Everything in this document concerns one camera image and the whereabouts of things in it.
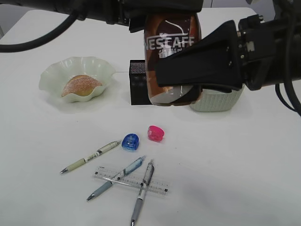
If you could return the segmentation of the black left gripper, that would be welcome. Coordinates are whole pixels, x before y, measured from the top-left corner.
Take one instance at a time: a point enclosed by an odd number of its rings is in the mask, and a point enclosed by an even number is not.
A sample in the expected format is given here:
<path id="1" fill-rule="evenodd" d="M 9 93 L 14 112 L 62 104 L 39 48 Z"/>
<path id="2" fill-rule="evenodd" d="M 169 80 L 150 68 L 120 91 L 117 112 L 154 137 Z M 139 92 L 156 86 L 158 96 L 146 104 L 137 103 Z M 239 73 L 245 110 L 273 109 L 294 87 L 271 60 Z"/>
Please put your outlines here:
<path id="1" fill-rule="evenodd" d="M 202 0 L 119 0 L 119 21 L 130 32 L 145 28 L 146 19 L 157 14 L 195 14 L 203 7 Z"/>

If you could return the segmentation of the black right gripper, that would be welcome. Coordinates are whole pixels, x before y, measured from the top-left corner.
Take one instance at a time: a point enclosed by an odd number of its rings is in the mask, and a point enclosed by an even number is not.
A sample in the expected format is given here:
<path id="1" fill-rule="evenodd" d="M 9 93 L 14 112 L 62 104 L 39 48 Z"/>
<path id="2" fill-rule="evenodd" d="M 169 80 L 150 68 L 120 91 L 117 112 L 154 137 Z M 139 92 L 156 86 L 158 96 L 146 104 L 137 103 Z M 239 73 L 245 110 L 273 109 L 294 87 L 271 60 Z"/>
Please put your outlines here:
<path id="1" fill-rule="evenodd" d="M 238 23 L 245 85 L 252 91 L 284 82 L 288 18 L 262 22 L 259 15 Z M 242 89 L 238 35 L 233 20 L 201 41 L 155 64 L 160 87 L 201 85 L 220 91 Z"/>

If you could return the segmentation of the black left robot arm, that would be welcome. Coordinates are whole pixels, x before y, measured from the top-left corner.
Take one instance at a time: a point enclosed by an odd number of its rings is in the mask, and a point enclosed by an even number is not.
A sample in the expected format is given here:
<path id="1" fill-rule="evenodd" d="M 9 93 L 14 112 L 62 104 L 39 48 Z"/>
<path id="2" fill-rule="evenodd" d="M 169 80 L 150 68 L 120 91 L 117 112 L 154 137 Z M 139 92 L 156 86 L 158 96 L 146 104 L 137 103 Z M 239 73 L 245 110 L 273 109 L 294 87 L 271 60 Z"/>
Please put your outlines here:
<path id="1" fill-rule="evenodd" d="M 131 33 L 145 27 L 151 14 L 195 14 L 202 10 L 202 0 L 2 0 L 1 4 L 37 8 L 62 14 L 78 11 L 86 18 L 129 27 Z"/>

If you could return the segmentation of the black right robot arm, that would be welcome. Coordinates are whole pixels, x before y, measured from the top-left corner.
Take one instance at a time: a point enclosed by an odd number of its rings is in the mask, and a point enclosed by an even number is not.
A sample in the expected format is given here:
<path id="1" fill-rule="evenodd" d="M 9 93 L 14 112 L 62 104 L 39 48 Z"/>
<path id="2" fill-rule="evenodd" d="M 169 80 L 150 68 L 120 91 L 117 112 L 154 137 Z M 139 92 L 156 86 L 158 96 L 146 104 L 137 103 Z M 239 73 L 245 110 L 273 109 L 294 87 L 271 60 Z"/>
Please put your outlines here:
<path id="1" fill-rule="evenodd" d="M 220 91 L 250 90 L 301 77 L 301 3 L 277 0 L 280 17 L 230 20 L 187 49 L 155 64 L 160 87 L 200 85 Z"/>

